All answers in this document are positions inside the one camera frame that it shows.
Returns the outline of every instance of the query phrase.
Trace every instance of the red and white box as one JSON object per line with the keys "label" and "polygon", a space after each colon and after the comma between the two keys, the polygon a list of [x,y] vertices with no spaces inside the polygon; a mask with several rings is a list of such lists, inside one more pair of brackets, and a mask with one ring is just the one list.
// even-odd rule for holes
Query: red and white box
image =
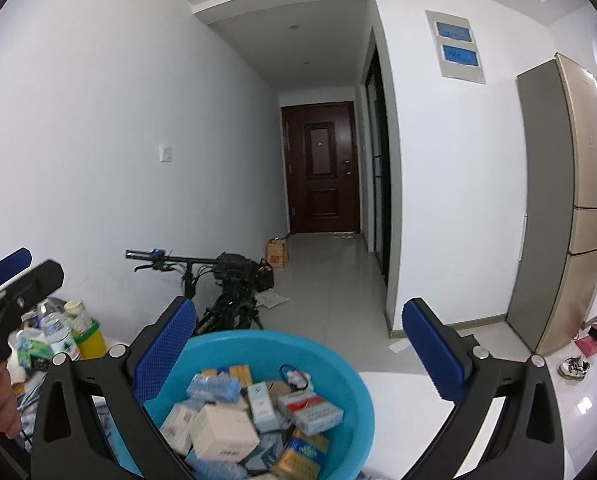
{"label": "red and white box", "polygon": [[278,409],[307,436],[338,426],[344,415],[340,408],[311,390],[278,397]]}

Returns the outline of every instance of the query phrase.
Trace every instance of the doorway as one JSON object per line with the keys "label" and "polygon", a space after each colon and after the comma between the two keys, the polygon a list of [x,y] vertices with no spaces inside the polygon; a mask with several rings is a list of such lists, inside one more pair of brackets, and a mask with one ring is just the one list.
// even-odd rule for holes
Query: doorway
{"label": "doorway", "polygon": [[354,104],[284,107],[290,231],[358,232]]}
{"label": "doorway", "polygon": [[387,108],[378,52],[369,66],[365,80],[369,129],[372,149],[374,184],[374,254],[383,278],[389,276],[389,252],[392,232],[392,186],[390,181],[389,136],[387,132]]}

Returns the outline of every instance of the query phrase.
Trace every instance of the door frame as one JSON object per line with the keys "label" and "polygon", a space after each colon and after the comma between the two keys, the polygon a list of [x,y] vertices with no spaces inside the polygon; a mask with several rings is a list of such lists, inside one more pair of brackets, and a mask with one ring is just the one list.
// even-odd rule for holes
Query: door frame
{"label": "door frame", "polygon": [[[382,240],[382,248],[383,248],[383,261],[381,262],[378,260],[377,253],[374,252],[376,255],[376,259],[378,260],[378,264],[381,267],[381,273],[383,275],[383,279],[387,284],[389,281],[389,261],[390,261],[390,253],[391,253],[391,243],[392,243],[392,173],[391,173],[391,160],[390,160],[390,152],[389,152],[389,126],[387,123],[387,103],[385,100],[385,87],[383,86],[383,75],[382,75],[382,68],[380,65],[380,60],[378,57],[378,49],[374,47],[374,54],[371,57],[371,61],[369,63],[369,68],[367,69],[367,75],[365,76],[365,81],[363,83],[363,88],[365,91],[365,98],[367,100],[367,113],[368,113],[368,120],[369,120],[369,127],[371,129],[371,100],[369,98],[369,89],[367,85],[369,85],[369,81],[374,76],[374,81],[376,85],[376,97],[379,101],[382,101],[383,106],[380,107],[380,110],[377,110],[377,117],[376,120],[378,122],[378,142],[381,145],[381,180],[383,182],[383,189],[382,189],[382,206],[383,206],[383,222],[382,222],[382,232],[383,232],[383,240]],[[373,209],[374,209],[374,229],[373,229],[373,247],[376,249],[376,234],[378,232],[377,224],[376,224],[376,176],[374,174],[374,143],[369,143],[371,147],[371,160],[372,160],[372,175],[371,175],[371,190],[374,193],[374,200],[373,200]]]}
{"label": "door frame", "polygon": [[355,102],[354,101],[338,101],[338,102],[326,102],[326,103],[310,103],[310,104],[302,104],[302,105],[292,105],[292,106],[283,106],[280,107],[280,121],[283,131],[283,170],[284,170],[284,180],[285,180],[285,197],[286,197],[286,204],[288,208],[288,230],[290,234],[296,234],[297,231],[294,229],[292,225],[292,208],[293,206],[290,203],[290,130],[289,130],[289,123],[286,122],[283,118],[283,110],[285,108],[313,108],[313,107],[326,107],[331,105],[347,105],[349,108],[349,124],[350,124],[350,131],[351,131],[351,152],[352,152],[352,162],[351,167],[353,169],[355,180],[356,180],[356,189],[357,189],[357,200],[358,200],[358,230],[355,232],[360,232],[361,222],[361,213],[360,213],[360,176],[358,174],[358,150],[357,150],[357,135],[356,135],[356,109],[355,109]]}

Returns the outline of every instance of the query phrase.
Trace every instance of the refrigerator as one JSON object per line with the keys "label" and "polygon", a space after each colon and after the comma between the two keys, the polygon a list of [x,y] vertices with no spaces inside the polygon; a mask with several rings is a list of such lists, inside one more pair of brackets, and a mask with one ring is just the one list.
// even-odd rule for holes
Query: refrigerator
{"label": "refrigerator", "polygon": [[518,76],[527,214],[507,322],[534,352],[576,336],[597,284],[597,82],[562,54]]}

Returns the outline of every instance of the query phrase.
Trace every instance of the silver screw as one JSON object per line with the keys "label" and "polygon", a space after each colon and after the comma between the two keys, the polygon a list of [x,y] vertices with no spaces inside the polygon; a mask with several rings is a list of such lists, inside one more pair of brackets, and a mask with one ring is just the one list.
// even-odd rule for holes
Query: silver screw
{"label": "silver screw", "polygon": [[110,348],[109,354],[111,357],[121,357],[122,355],[125,355],[126,348],[125,345],[114,345]]}
{"label": "silver screw", "polygon": [[56,365],[56,366],[60,366],[61,364],[63,364],[65,361],[67,360],[67,354],[65,354],[64,352],[61,352],[60,354],[56,354],[53,358],[52,358],[52,362]]}
{"label": "silver screw", "polygon": [[489,357],[489,350],[484,346],[478,345],[472,348],[472,354],[477,359],[486,359]]}
{"label": "silver screw", "polygon": [[545,366],[545,359],[543,359],[543,357],[538,354],[532,355],[531,362],[534,366],[538,368],[542,368],[543,366]]}

